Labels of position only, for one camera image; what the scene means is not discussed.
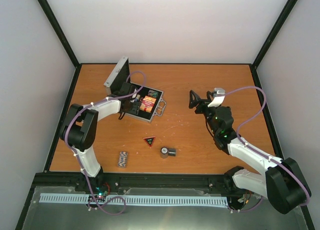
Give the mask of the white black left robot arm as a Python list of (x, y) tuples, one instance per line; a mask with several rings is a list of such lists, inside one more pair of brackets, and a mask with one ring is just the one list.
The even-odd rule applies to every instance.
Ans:
[(102, 167), (93, 148), (98, 122), (110, 115), (127, 112), (142, 89), (143, 86), (137, 88), (132, 83), (124, 82), (119, 91), (100, 101), (69, 107), (60, 129), (60, 139), (77, 158), (80, 171), (88, 176), (86, 184), (93, 191), (101, 190), (104, 185), (104, 178), (99, 175)]

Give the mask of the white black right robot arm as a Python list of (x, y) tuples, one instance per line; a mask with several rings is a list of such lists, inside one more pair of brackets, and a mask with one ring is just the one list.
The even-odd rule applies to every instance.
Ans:
[(226, 173), (228, 191), (249, 190), (269, 200), (278, 212), (286, 214), (297, 206), (307, 205), (311, 190), (298, 163), (266, 153), (245, 140), (239, 130), (233, 129), (231, 108), (223, 106), (228, 93), (222, 88), (208, 91), (202, 99), (195, 91), (189, 92), (190, 109), (202, 114), (205, 125), (216, 147), (252, 167), (250, 172), (234, 167)]

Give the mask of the red green triangular button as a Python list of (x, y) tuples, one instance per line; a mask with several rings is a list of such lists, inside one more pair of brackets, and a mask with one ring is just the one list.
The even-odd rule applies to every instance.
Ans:
[(151, 148), (153, 146), (155, 139), (156, 139), (155, 136), (143, 138), (144, 142), (148, 145), (149, 148)]

